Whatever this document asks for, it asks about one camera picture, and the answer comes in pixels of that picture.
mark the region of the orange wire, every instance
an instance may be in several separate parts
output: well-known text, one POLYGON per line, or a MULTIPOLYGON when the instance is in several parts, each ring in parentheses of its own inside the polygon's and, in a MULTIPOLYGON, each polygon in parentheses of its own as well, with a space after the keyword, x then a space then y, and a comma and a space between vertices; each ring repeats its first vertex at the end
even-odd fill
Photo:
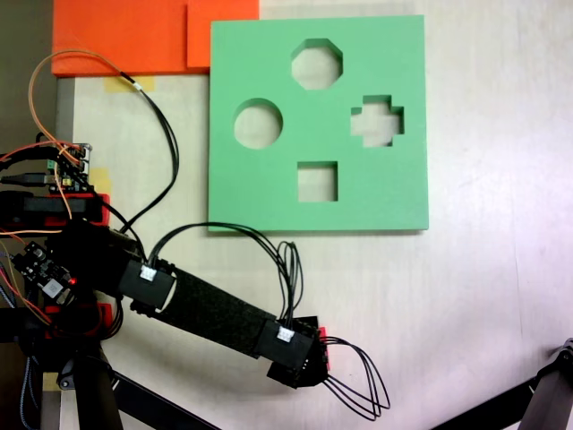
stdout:
POLYGON ((36 123, 36 125, 38 126, 40 131, 48 139, 55 141, 56 146, 58 146, 58 148, 60 148, 60 149, 62 149, 63 147, 60 146, 59 143, 57 143, 58 140, 56 139, 56 137, 46 129, 46 127, 39 120, 38 114, 36 113, 36 108, 34 107, 34 83, 36 82, 36 79, 38 78, 39 71, 50 59, 52 59, 56 56, 62 56, 62 55, 66 55, 66 54, 93 56, 93 57, 103 61, 104 63, 106 63, 107 65, 112 67, 113 69, 115 69, 117 71, 117 74, 121 73, 121 69, 119 67, 117 67, 114 63, 112 63, 110 60, 108 60, 104 56, 98 54, 97 52, 89 51, 87 49, 62 49, 61 51, 56 51, 56 52, 50 54, 49 56, 47 56, 46 58, 44 58, 42 61, 40 61, 38 63, 38 65, 34 69, 34 72, 32 72, 32 76, 30 77, 30 84, 28 86, 28 104, 30 105, 30 113, 32 115, 32 119, 34 120, 34 123, 36 123))
POLYGON ((37 146, 43 146, 43 145, 53 145, 56 143, 60 143, 61 145, 67 145, 73 148, 78 148, 78 145, 74 145, 73 143, 69 143, 69 142, 65 142, 65 141, 44 141, 44 142, 37 142, 37 143, 32 143, 31 145, 26 145, 26 146, 22 146, 21 148, 18 148, 17 150, 13 150, 12 152, 8 152, 7 154, 3 155, 2 157, 0 157, 0 161, 4 161, 5 159, 9 159, 12 155, 14 155, 17 152, 23 151, 23 150, 27 150, 29 148, 35 148, 37 146))
POLYGON ((62 233, 62 230, 18 230, 18 231, 5 231, 0 232, 0 236, 13 236, 13 235, 26 235, 26 234, 51 234, 62 233))
POLYGON ((8 233, 12 239, 16 239, 16 240, 19 240, 20 242, 22 242, 23 244, 25 244, 25 245, 26 245, 26 242, 24 242, 24 239, 22 239, 21 237, 19 237, 19 236, 16 236, 16 235, 13 235, 13 234, 12 234, 12 233, 10 233, 9 231, 6 231, 6 230, 4 230, 4 229, 3 229, 3 228, 1 228, 1 227, 0 227, 0 230, 2 230, 2 232, 4 232, 4 233, 8 233))
POLYGON ((4 280, 4 282, 6 283, 6 285, 8 286, 8 288, 16 295, 18 296, 27 306, 31 307, 32 309, 34 309, 36 312, 38 312, 42 318, 44 318, 48 323, 52 323, 52 319, 47 316, 46 314, 44 314, 36 305, 34 305, 33 303, 29 302, 28 300, 26 300, 24 297, 21 296, 20 291, 15 289, 12 284, 10 283, 10 281, 6 278, 6 275, 4 274, 4 271, 0 269, 0 276, 2 276, 2 279, 4 280))

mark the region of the square hole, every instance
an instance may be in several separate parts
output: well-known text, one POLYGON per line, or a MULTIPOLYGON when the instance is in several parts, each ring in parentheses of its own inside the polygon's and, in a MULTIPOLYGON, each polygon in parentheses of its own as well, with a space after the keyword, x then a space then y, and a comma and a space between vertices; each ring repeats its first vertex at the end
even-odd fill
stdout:
POLYGON ((298 163, 299 202, 338 201, 338 163, 336 161, 298 163))

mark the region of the white connector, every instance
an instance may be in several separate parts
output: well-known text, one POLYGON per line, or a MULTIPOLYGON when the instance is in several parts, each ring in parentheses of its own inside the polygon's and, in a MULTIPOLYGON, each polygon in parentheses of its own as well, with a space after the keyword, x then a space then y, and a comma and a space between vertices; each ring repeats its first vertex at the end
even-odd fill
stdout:
POLYGON ((149 282, 153 282, 153 280, 155 279, 155 274, 158 271, 156 271, 155 269, 151 269, 148 266, 141 266, 141 273, 140 273, 140 278, 143 278, 145 280, 148 280, 149 282))
POLYGON ((290 340, 295 336, 295 332, 284 327, 278 327, 277 338, 283 340, 286 343, 290 343, 290 340))

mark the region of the circle hole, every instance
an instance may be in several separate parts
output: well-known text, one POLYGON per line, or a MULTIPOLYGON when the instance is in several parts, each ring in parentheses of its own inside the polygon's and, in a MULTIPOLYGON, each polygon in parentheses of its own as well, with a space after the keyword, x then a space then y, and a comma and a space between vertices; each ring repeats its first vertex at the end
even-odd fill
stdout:
POLYGON ((269 100, 250 99, 237 109, 235 138, 246 148, 268 148, 278 139, 282 130, 283 116, 269 100))

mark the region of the wire bundle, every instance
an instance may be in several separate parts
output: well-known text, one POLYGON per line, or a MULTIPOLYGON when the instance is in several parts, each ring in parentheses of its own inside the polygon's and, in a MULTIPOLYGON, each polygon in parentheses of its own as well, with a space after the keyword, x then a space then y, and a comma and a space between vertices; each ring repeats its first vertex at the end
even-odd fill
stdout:
POLYGON ((388 391, 386 390, 386 385, 382 381, 380 372, 376 368, 376 365, 373 363, 372 359, 362 349, 341 338, 327 336, 321 338, 321 342, 327 346, 347 346, 353 349, 356 354, 358 354, 363 362, 364 370, 366 371, 368 390, 370 394, 369 397, 366 397, 358 391, 353 390, 348 385, 342 383, 339 379, 330 374, 327 380, 323 382, 323 384, 332 392, 332 394, 337 397, 337 399, 339 399, 347 408, 355 412, 357 415, 369 421, 376 421, 377 418, 381 417, 381 412, 383 409, 390 409, 390 399, 388 396, 388 391), (384 393, 385 404, 381 404, 379 391, 384 393))
POLYGON ((60 165, 63 168, 63 170, 66 171, 66 173, 68 175, 70 175, 75 181, 80 183, 82 186, 87 187, 88 190, 94 195, 95 198, 98 199, 98 201, 104 207, 106 207, 111 213, 113 213, 116 217, 118 217, 120 219, 120 221, 122 221, 124 226, 120 229, 120 232, 125 233, 128 230, 132 232, 133 237, 135 238, 135 240, 138 243, 138 247, 140 247, 142 257, 145 259, 145 252, 143 250, 143 244, 142 244, 140 238, 138 237, 138 235, 132 229, 132 225, 135 223, 135 221, 137 221, 137 219, 142 217, 145 213, 150 211, 153 207, 155 207, 159 202, 161 202, 163 200, 163 198, 167 195, 167 193, 169 193, 171 188, 173 188, 173 185, 175 184, 175 181, 177 179, 177 175, 179 173, 179 146, 177 143, 177 139, 175 137, 175 133, 173 132, 173 129, 171 127, 171 124, 167 121, 167 119, 166 119, 165 115, 163 114, 163 112, 161 111, 161 109, 159 109, 157 104, 145 93, 145 91, 142 89, 142 87, 139 85, 139 83, 137 83, 131 76, 122 72, 122 70, 117 65, 115 65, 112 61, 110 61, 108 58, 105 58, 104 56, 98 54, 97 52, 89 51, 87 49, 64 49, 64 50, 56 51, 53 54, 44 58, 42 61, 40 61, 39 64, 34 69, 34 72, 32 73, 32 76, 30 78, 30 85, 28 88, 28 101, 30 104, 30 113, 32 115, 34 122, 38 126, 38 128, 41 130, 41 132, 48 139, 50 139, 50 141, 53 144, 56 145, 56 147, 58 149, 61 150, 60 151, 61 157, 57 161, 58 165, 60 165), (171 155, 171 164, 172 164, 171 180, 170 180, 169 184, 167 185, 167 187, 155 199, 153 199, 153 201, 151 201, 151 203, 149 203, 145 208, 143 208, 141 211, 139 211, 129 221, 126 220, 119 213, 119 211, 114 209, 108 203, 104 202, 103 199, 101 199, 101 197, 99 197, 99 195, 95 192, 93 186, 89 185, 87 183, 87 181, 85 181, 85 179, 83 179, 79 175, 79 172, 77 171, 77 167, 76 167, 78 160, 75 159, 74 157, 72 157, 69 153, 67 153, 67 151, 65 150, 66 147, 64 146, 64 143, 58 141, 55 138, 55 136, 53 134, 51 134, 48 131, 48 129, 46 129, 46 127, 39 120, 38 115, 36 113, 36 109, 34 107, 33 95, 34 95, 34 84, 36 82, 36 79, 38 78, 39 71, 41 70, 41 68, 45 64, 47 64, 47 62, 50 59, 55 58, 57 56, 69 56, 69 55, 72 55, 72 56, 91 56, 91 57, 97 58, 99 61, 102 61, 103 63, 108 65, 111 69, 116 71, 119 76, 125 78, 145 98, 145 100, 150 105, 151 109, 153 110, 153 113, 157 117, 159 124, 161 125, 161 128, 163 129, 163 132, 165 133, 165 136, 167 139, 167 145, 169 148, 169 153, 171 155))
POLYGON ((303 266, 301 264, 300 254, 298 253, 295 243, 281 242, 278 246, 274 246, 266 236, 254 228, 226 222, 199 222, 196 224, 187 224, 185 226, 181 226, 180 228, 176 228, 163 236, 151 250, 150 266, 156 267, 159 252, 167 242, 169 242, 179 233, 182 233, 189 228, 196 227, 220 227, 234 230, 250 237, 262 247, 262 249, 277 265, 280 290, 283 297, 283 306, 280 313, 280 319, 284 319, 285 326, 292 329, 294 312, 300 304, 304 292, 303 266), (295 301, 296 288, 298 284, 300 284, 301 288, 299 296, 295 301))
POLYGON ((101 340, 107 340, 113 338, 119 332, 119 329, 122 328, 123 323, 124 323, 124 308, 122 307, 122 298, 116 297, 114 320, 111 323, 109 331, 104 335, 103 338, 101 338, 101 340))

